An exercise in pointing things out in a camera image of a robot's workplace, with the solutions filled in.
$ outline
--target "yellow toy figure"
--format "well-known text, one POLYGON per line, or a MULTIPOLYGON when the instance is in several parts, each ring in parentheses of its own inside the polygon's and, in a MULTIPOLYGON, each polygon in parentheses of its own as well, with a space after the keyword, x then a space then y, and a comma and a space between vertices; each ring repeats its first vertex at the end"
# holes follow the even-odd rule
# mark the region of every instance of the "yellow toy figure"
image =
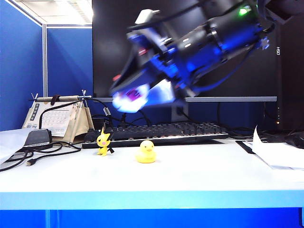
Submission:
POLYGON ((142 141, 140 150, 136 153, 135 158, 140 163, 152 163, 156 160, 154 144, 150 140, 142 141))
POLYGON ((106 153, 108 151, 110 151, 111 153, 114 152, 114 150, 112 148, 107 148, 107 146, 110 144, 110 138, 111 138, 111 134, 105 134, 104 133, 104 128, 102 128, 100 136, 98 136, 98 138, 96 139, 97 145, 99 146, 98 149, 98 155, 102 155, 102 156, 106 156, 106 153))

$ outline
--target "keyboard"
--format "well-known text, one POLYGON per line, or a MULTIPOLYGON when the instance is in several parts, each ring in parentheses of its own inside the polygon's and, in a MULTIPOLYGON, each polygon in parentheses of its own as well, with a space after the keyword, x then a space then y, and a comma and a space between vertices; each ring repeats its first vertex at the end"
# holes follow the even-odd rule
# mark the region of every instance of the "keyboard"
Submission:
MULTIPOLYGON (((113 133, 110 147, 139 146, 143 140, 155 145, 178 145, 200 143, 228 137, 225 129, 212 123, 170 123, 152 126, 107 127, 105 133, 113 133)), ((84 149, 98 148, 96 143, 100 130, 89 130, 84 137, 84 149)))

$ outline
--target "black monitor screen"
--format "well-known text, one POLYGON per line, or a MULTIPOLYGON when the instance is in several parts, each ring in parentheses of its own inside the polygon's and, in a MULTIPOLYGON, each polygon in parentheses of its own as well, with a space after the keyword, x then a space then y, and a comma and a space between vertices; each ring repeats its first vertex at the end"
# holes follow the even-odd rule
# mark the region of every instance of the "black monitor screen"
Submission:
MULTIPOLYGON (((110 97, 113 77, 121 73, 131 44, 126 38, 127 27, 134 24, 143 9, 160 10, 168 16, 196 0, 93 0, 93 83, 94 97, 110 97)), ((170 21, 181 37, 205 21, 202 10, 197 8, 170 21)), ((268 97, 277 96, 278 33, 269 35, 270 47, 256 50, 242 67, 217 88, 201 93, 199 97, 268 97)), ((224 77, 242 60, 245 53, 229 60, 221 67, 206 74, 200 81, 208 85, 224 77)))

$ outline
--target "black computer mouse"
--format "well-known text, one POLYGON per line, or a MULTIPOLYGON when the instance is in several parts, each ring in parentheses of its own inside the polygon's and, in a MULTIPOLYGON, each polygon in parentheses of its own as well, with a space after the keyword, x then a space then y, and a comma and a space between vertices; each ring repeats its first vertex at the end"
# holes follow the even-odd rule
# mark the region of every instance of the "black computer mouse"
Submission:
POLYGON ((285 142, 297 148, 304 149, 304 132, 295 132, 285 136, 285 142))

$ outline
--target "desk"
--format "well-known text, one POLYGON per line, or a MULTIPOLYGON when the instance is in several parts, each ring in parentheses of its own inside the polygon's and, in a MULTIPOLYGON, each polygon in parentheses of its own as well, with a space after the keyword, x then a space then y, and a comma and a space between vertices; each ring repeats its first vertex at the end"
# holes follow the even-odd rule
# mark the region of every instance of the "desk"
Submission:
POLYGON ((0 209, 304 207, 304 182, 281 178, 233 140, 218 141, 158 146, 151 164, 136 162, 135 147, 22 164, 0 173, 0 209))

